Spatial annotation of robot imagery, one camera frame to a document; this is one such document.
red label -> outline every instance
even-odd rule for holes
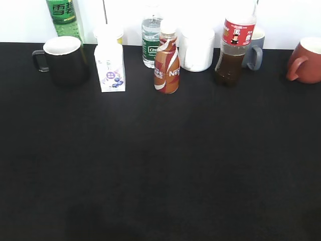
[[[225,20],[223,40],[234,46],[246,46],[251,43],[255,24],[238,25]]]

white cup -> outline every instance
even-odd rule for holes
[[[179,58],[181,67],[192,72],[208,69],[213,60],[215,32],[198,26],[182,30]]]

coffee bottle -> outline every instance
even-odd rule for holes
[[[256,24],[257,0],[234,0],[229,6],[221,39],[221,53],[215,67],[218,84],[233,86],[242,72],[242,61]]]
[[[159,92],[174,93],[179,87],[180,60],[176,28],[169,20],[160,23],[159,47],[155,57],[154,86]]]

bottle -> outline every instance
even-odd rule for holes
[[[161,20],[158,4],[149,3],[145,18],[141,23],[142,59],[148,68],[154,69],[156,51],[159,46]]]
[[[256,24],[256,8],[257,0],[236,0],[230,4],[221,39],[220,58],[215,67],[218,84],[233,86],[237,83]]]
[[[159,92],[174,93],[179,87],[180,59],[176,47],[176,28],[168,20],[160,23],[159,47],[155,58],[154,86]]]
[[[82,41],[73,0],[47,0],[58,36],[73,36]]]

black mug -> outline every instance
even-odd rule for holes
[[[48,67],[41,66],[37,56],[44,55]],[[87,60],[79,39],[71,36],[48,40],[43,50],[32,53],[35,68],[49,72],[56,85],[72,86],[85,82],[89,77]]]

